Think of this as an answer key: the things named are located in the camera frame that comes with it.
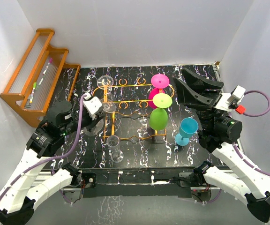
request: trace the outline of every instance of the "white wall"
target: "white wall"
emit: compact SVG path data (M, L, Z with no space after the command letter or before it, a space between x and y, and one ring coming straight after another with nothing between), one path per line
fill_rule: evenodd
M18 2L0 0L0 93L34 34ZM0 99L0 190L18 164L32 130Z
M270 96L270 1L254 2L221 62L220 73L226 91L239 84ZM243 105L249 113L267 107L265 98L256 94L245 96ZM243 122L244 151L260 168L270 172L270 112L258 118L235 118Z
M221 61L253 0L18 0L83 67Z

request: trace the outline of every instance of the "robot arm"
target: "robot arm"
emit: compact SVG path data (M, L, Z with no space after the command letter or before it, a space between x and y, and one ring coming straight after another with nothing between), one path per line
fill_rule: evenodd
M232 144L242 131L242 123L232 119L228 113L235 110L243 114L245 108L239 103L244 97L245 89L237 86L232 93L222 93L224 83L210 81L188 69L181 70L185 82L174 78L178 102L196 109L202 125L198 131L199 143L213 154L239 177L236 179L217 169L209 162L203 162L194 169L195 178L201 185L215 185L235 196L247 205L249 211L262 222L270 220L270 177L249 165L257 166L244 154L241 157Z
M81 127L90 131L105 116L105 113L97 97L86 93L84 99ZM45 118L27 142L20 163L0 191L1 196L6 188L9 188L0 201L2 224L24 225L43 201L61 188L75 183L80 172L68 164L42 184L30 189L48 159L53 157L64 144L65 136L77 130L78 113L77 110L72 110L71 103L67 101L58 101L48 110ZM45 163L23 174L26 169L43 161ZM20 174L21 178L11 186L10 183Z

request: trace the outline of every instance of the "pen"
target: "pen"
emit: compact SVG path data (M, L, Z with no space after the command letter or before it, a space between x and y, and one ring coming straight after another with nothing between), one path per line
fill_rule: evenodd
M53 61L53 59L50 58L49 62L47 63L47 66L45 67L45 70L44 70L43 73L42 73L42 76L45 75L45 73L46 73L47 69L49 68L49 65L52 63L52 61ZM39 82L37 88L39 88L39 86L41 85L41 82L42 82L42 81L43 81L43 77L41 78L41 80L40 80L40 82Z
M32 89L32 93L31 93L31 97L30 97L30 104L31 104L32 101L33 101L33 95L34 95L34 92L35 92L35 88L36 88L36 82L33 83L33 89Z

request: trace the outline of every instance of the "table surface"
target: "table surface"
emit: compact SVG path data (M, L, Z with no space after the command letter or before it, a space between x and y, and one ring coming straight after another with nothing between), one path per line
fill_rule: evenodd
M100 68L81 68L77 78L74 95L71 99L73 107L79 106L80 96L85 93L93 93L97 88L97 79L103 75L109 75L114 80L114 85L125 83L127 80L128 85L136 85L137 79L139 82L146 80L146 84L150 84L153 75L161 73L169 77L170 84L174 87L173 78L177 77L183 80L180 73L182 68L188 68L201 76L207 77L211 80L216 79L216 73L213 65L185 65L185 66L159 66L159 67L100 67ZM62 100L68 95L69 84L72 82L72 69L63 71L63 78L58 82L56 92L54 94L53 102ZM112 87L109 91L117 98L118 101L126 100L145 100L148 99L149 92L152 86L142 87ZM172 89L166 88L165 92L169 95L172 94ZM103 91L98 89L95 96L102 98ZM121 114L149 114L152 108L139 106L139 102L129 103L128 108L120 109L117 111ZM172 105L166 109L169 119L166 127L166 138L158 136L146 140L139 140L132 138L131 140L121 140L120 149L124 153L123 161L114 163L110 158L110 151L103 139L104 128L98 133L97 136L89 137L81 132L78 145L68 158L61 161L53 162L48 167L55 169L59 168L62 164L73 162L80 168L142 168L142 167L175 167L175 166L198 166L201 162L207 160L214 165L222 165L222 162L209 154L203 149L194 135L190 139L187 146L178 146L174 137L178 134L179 125L182 119L186 117L193 117L198 120L196 114L179 105L177 102L176 93L172 98ZM107 115L107 131L106 134L111 134L110 118L111 114ZM146 137L153 134L153 130L149 127L149 118L133 114L131 117L123 117L116 114L115 117L115 134L119 137L130 137L133 135L139 137ZM69 135L65 144L57 152L57 155L65 154L69 151L75 139L75 134Z

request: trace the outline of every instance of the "wooden shelf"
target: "wooden shelf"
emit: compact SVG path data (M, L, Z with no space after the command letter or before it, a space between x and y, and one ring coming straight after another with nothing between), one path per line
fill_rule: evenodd
M50 45L53 35L54 31L51 29L36 31L5 90L0 94L0 97L32 127L37 127L40 118L46 115L62 69L76 68L78 71L81 67L79 64L65 63L69 51ZM50 59L52 63L43 76ZM75 74L68 101L71 99L77 74L78 72ZM34 92L30 104L33 84L34 82L39 84L42 78L43 81Z

